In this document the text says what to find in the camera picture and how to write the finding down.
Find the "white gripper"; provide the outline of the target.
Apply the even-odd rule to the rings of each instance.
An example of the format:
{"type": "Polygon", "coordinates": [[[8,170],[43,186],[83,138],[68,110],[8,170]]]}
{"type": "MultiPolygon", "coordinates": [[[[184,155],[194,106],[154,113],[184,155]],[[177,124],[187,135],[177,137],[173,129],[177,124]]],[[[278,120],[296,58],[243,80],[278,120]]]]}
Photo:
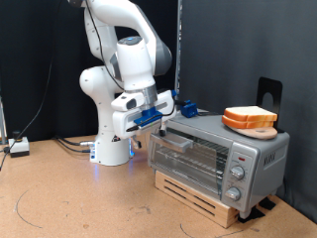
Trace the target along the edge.
{"type": "Polygon", "coordinates": [[[113,102],[113,126],[115,135],[121,139],[133,137],[134,148],[141,149],[142,143],[135,135],[140,135],[154,127],[159,134],[166,135],[166,120],[175,116],[174,92],[166,90],[157,95],[154,102],[143,92],[123,92],[113,102]]]}

